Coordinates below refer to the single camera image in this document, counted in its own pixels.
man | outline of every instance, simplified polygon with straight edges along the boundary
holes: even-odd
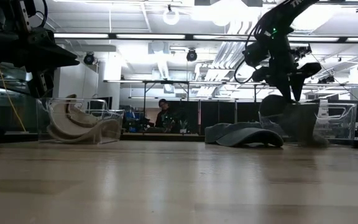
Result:
[[[164,119],[165,119],[166,115],[172,113],[172,110],[169,108],[169,104],[168,104],[168,101],[166,99],[161,99],[158,102],[158,105],[159,105],[159,107],[161,109],[161,112],[159,112],[158,115],[157,115],[157,119],[155,121],[155,127],[164,128],[163,127]]]

clear acrylic box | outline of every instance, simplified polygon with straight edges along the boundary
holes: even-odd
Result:
[[[262,116],[259,113],[260,124],[262,128],[274,131],[293,142],[305,143],[308,141],[305,136],[314,136],[315,139],[318,137],[319,139],[354,140],[356,104],[319,103],[318,113],[305,111],[292,116],[287,114]]]
[[[40,142],[103,144],[121,137],[123,110],[109,110],[104,100],[42,98],[37,100]]]

